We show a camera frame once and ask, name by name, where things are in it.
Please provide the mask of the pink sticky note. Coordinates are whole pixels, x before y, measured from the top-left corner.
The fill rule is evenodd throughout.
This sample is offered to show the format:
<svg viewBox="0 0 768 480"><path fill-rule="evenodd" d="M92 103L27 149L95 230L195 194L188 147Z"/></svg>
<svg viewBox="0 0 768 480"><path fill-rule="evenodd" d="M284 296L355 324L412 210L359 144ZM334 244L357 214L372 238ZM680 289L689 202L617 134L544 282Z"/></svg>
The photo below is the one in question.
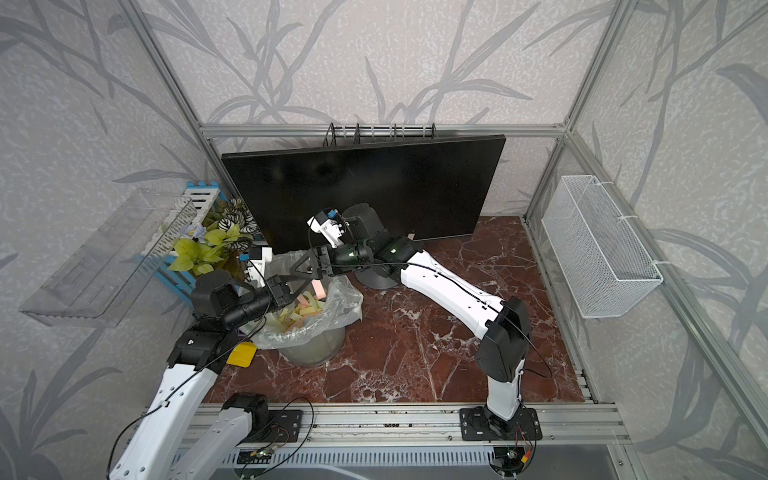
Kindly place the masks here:
<svg viewBox="0 0 768 480"><path fill-rule="evenodd" d="M318 300L325 299L327 297L326 290L320 280L313 280L312 281L312 288L314 291L314 295Z"/></svg>

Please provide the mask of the trash bin with plastic bag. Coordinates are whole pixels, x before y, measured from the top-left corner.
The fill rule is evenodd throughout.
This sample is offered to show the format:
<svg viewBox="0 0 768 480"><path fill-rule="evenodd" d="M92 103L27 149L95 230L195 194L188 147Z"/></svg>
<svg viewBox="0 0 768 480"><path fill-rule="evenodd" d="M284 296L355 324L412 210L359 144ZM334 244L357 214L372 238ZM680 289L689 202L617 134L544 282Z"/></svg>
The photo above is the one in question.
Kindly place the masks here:
<svg viewBox="0 0 768 480"><path fill-rule="evenodd" d="M289 362L315 367L330 361L341 350L346 327L363 317L363 294L345 276L320 280L327 297L318 300L312 283L299 290L299 296L285 308L252 321L240 331L260 350L276 350Z"/></svg>

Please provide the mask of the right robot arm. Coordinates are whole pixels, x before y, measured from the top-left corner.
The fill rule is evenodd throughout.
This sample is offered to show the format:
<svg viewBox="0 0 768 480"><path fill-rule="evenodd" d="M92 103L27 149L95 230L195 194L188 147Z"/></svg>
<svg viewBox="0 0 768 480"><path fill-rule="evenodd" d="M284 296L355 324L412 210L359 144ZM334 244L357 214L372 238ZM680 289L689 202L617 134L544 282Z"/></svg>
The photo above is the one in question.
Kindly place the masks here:
<svg viewBox="0 0 768 480"><path fill-rule="evenodd" d="M484 406L469 411L466 422L473 440L528 440L543 435L534 410L521 393L525 359L534 346L525 304L503 300L473 286L435 260L422 246L394 236L366 203L344 216L326 208L307 221L310 234L323 245L311 245L290 269L293 277L320 280L350 272L370 272L428 297L460 320L479 339L476 362L488 381Z"/></svg>

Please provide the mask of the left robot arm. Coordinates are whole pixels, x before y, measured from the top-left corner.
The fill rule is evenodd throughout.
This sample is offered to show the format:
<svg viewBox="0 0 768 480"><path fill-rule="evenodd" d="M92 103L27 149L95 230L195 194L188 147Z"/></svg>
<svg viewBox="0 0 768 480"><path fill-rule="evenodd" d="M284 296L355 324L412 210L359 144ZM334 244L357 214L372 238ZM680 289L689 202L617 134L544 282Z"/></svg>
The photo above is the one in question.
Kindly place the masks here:
<svg viewBox="0 0 768 480"><path fill-rule="evenodd" d="M110 454L109 479L208 479L243 440L269 428L265 396L236 394L214 423L181 457L175 455L199 405L242 343L245 324L280 310L298 296L290 275L260 287L224 270L200 276L190 295L195 322L176 341L149 410L130 423L135 433L122 454Z"/></svg>

